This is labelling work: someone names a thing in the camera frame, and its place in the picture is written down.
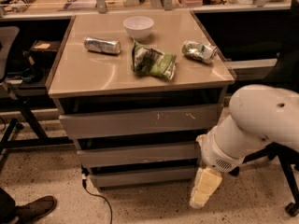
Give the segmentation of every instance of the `white bowl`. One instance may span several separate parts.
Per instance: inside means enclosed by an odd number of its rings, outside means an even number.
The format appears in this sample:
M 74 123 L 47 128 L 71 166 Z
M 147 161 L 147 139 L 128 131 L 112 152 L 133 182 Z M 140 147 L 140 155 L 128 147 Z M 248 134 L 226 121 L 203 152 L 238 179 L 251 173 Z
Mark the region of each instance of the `white bowl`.
M 151 32 L 154 21 L 148 17 L 131 17 L 123 22 L 128 35 L 137 41 L 146 39 Z

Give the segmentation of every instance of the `cabinet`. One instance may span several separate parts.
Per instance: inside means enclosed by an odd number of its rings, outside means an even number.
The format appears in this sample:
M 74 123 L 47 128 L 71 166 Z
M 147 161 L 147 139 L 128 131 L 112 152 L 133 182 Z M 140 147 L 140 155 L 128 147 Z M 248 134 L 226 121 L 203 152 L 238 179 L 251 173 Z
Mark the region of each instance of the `cabinet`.
M 216 125 L 234 78 L 221 59 L 187 59 L 186 39 L 207 42 L 192 13 L 147 11 L 155 21 L 144 44 L 177 54 L 171 81 L 131 70 L 133 41 L 122 21 L 138 12 L 76 16 L 49 88 L 60 121 L 97 188 L 193 178 L 197 135 Z M 111 37 L 121 54 L 87 51 L 84 36 Z

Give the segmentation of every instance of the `shoe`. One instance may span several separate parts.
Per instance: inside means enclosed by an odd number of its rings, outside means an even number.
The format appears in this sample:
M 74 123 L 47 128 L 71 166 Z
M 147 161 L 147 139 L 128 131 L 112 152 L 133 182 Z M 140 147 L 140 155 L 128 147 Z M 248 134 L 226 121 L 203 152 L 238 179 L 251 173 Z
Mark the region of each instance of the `shoe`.
M 54 210 L 56 199 L 52 196 L 42 197 L 32 203 L 16 207 L 16 214 L 19 218 L 18 224 L 24 224 L 30 220 L 41 218 Z

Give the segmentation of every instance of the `brown shoe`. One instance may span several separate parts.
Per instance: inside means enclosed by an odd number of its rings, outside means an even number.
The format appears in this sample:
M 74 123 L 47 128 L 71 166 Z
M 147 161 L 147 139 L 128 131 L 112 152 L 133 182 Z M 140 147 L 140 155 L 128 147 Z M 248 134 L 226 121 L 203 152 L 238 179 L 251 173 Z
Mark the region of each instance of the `brown shoe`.
M 32 203 L 16 207 L 16 214 L 20 224 L 24 224 L 30 220 L 41 218 L 51 211 L 56 206 L 56 199 L 52 196 L 42 197 Z

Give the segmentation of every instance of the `crumpled bag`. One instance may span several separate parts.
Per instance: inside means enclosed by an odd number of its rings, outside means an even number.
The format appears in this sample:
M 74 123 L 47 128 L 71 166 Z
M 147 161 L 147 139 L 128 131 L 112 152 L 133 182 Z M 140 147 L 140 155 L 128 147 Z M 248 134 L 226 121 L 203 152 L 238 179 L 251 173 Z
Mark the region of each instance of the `crumpled bag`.
M 177 55 L 152 49 L 135 41 L 132 50 L 132 70 L 139 75 L 171 80 L 176 72 Z

